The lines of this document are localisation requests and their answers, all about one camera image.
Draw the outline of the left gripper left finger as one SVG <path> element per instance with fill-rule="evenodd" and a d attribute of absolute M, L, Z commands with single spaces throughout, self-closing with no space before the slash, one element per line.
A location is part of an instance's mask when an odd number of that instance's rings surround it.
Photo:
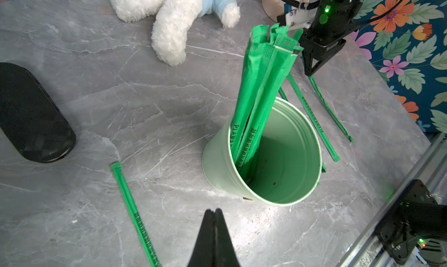
<path fill-rule="evenodd" d="M 206 210 L 204 214 L 188 266 L 214 266 L 214 212 L 212 210 Z"/>

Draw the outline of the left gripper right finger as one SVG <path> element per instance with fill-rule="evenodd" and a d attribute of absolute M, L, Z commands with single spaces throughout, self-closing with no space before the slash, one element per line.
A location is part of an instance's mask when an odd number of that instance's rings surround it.
<path fill-rule="evenodd" d="M 214 212 L 214 266 L 239 267 L 224 214 L 221 209 Z"/>

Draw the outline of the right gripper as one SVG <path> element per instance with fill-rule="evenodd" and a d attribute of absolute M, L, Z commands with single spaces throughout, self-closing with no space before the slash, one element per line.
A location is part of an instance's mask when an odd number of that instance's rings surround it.
<path fill-rule="evenodd" d="M 320 24 L 320 20 L 315 17 L 311 26 L 304 30 L 299 39 L 300 46 L 303 48 L 301 53 L 305 75 L 308 77 L 313 76 L 346 44 L 346 40 L 343 37 L 334 36 L 334 32 L 325 27 L 326 24 Z"/>

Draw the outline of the green straw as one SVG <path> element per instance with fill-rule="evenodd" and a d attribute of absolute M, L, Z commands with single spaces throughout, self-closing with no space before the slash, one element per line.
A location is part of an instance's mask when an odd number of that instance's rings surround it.
<path fill-rule="evenodd" d="M 124 200 L 125 206 L 128 210 L 130 219 L 132 220 L 132 222 L 134 224 L 136 233 L 139 237 L 143 251 L 144 251 L 146 258 L 149 262 L 149 265 L 151 267 L 162 267 L 162 264 L 160 263 L 157 255 L 156 255 L 156 252 L 154 250 L 154 247 L 150 241 L 150 238 L 146 231 L 144 223 L 140 217 L 140 214 L 138 212 L 138 209 L 137 209 L 135 201 L 132 197 L 132 194 L 131 194 L 131 192 L 128 188 L 128 185 L 125 181 L 125 178 L 124 178 L 124 175 L 122 172 L 121 163 L 113 162 L 109 167 L 110 167 L 112 174 L 118 184 L 118 187 L 121 192 L 122 198 Z"/>
<path fill-rule="evenodd" d="M 302 94 L 302 92 L 299 89 L 298 84 L 296 83 L 296 81 L 294 80 L 293 76 L 291 73 L 289 73 L 287 80 L 289 81 L 289 83 L 292 86 L 292 89 L 294 90 L 294 92 L 296 93 L 300 103 L 302 104 L 302 106 L 304 107 L 307 115 L 309 116 L 312 124 L 315 127 L 316 132 L 318 133 L 319 137 L 321 138 L 324 146 L 326 147 L 326 149 L 328 150 L 331 158 L 333 159 L 334 162 L 338 162 L 340 160 L 339 155 L 336 153 L 335 149 L 333 148 L 332 144 L 330 143 L 330 141 L 327 138 L 327 135 L 325 134 L 325 132 L 323 131 L 319 121 L 317 120 L 317 118 L 315 117 L 315 114 L 313 113 L 312 109 L 310 108 L 308 102 L 306 101 L 304 95 Z"/>
<path fill-rule="evenodd" d="M 283 99 L 283 100 L 285 100 L 285 101 L 288 101 L 288 98 L 287 98 L 287 96 L 286 96 L 286 94 L 285 94 L 285 92 L 284 92 L 284 90 L 280 87 L 279 88 L 279 95 L 281 96 L 281 98 Z"/>
<path fill-rule="evenodd" d="M 345 135 L 345 137 L 350 141 L 353 142 L 353 138 L 351 135 L 349 135 L 348 131 L 345 129 L 345 127 L 342 125 L 342 123 L 339 121 L 339 119 L 336 117 L 336 115 L 333 113 L 332 109 L 329 107 L 329 105 L 327 104 L 327 102 L 325 101 L 324 97 L 322 96 L 316 82 L 314 79 L 314 76 L 309 76 L 309 81 L 311 86 L 313 87 L 316 95 L 318 96 L 318 98 L 320 99 L 320 101 L 322 102 L 323 106 L 325 107 L 325 109 L 327 110 L 327 112 L 329 113 L 329 115 L 331 116 L 331 118 L 333 119 L 333 121 L 336 123 L 336 125 L 339 127 L 339 129 L 341 130 L 341 132 Z"/>

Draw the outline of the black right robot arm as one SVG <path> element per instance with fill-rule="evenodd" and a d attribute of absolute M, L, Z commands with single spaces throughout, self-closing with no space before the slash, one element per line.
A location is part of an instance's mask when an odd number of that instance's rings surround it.
<path fill-rule="evenodd" d="M 410 0 L 392 0 L 391 5 L 368 20 L 355 20 L 363 0 L 281 0 L 295 11 L 315 11 L 314 19 L 304 26 L 299 39 L 305 75 L 313 76 L 346 44 L 348 34 L 364 25 L 379 26 L 378 32 L 391 33 L 397 26 L 410 23 Z"/>

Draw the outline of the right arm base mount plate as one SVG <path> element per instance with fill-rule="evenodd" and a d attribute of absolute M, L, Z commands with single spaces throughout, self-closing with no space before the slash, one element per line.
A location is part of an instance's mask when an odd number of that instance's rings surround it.
<path fill-rule="evenodd" d="M 447 240 L 447 207 L 438 204 L 426 185 L 412 180 L 374 230 L 389 256 L 404 265 L 427 240 Z"/>

